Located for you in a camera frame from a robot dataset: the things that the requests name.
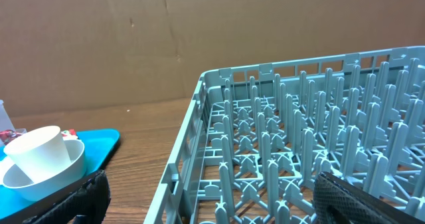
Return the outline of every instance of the wooden table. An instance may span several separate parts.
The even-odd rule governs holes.
[[[121,146],[106,168],[112,201],[104,223],[143,223],[189,99],[12,118],[17,128],[115,128]]]

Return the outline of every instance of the clear plastic container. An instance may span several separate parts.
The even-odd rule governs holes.
[[[6,113],[3,101],[0,100],[0,132],[4,130],[15,131],[15,128],[13,127],[12,121]]]

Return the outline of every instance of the black object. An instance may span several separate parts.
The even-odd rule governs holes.
[[[321,224],[425,223],[327,172],[316,178],[313,202]]]
[[[99,224],[110,201],[108,179],[98,170],[0,220],[0,224],[66,224],[74,217],[74,224]]]

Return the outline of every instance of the brown cardboard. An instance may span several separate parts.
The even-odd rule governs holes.
[[[11,116],[190,96],[213,68],[425,45],[425,0],[0,0]]]

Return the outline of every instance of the wood grain surface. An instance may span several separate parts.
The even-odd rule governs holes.
[[[131,106],[56,112],[16,117],[12,118],[12,121],[16,128],[26,128],[28,131],[48,125],[57,125],[63,130],[74,128],[76,131],[102,128],[119,130],[121,145],[106,167],[112,201],[104,223],[143,223],[189,101],[185,98]],[[207,167],[204,178],[218,179],[218,167]],[[301,192],[306,200],[313,199],[311,190],[303,188]],[[235,203],[240,199],[240,194],[234,192]],[[259,194],[267,203],[266,190],[260,190]],[[216,201],[199,203],[197,223],[215,221],[215,203]],[[291,214],[305,216],[302,210],[292,204],[289,206]],[[254,203],[247,203],[237,214],[249,217],[267,215]]]

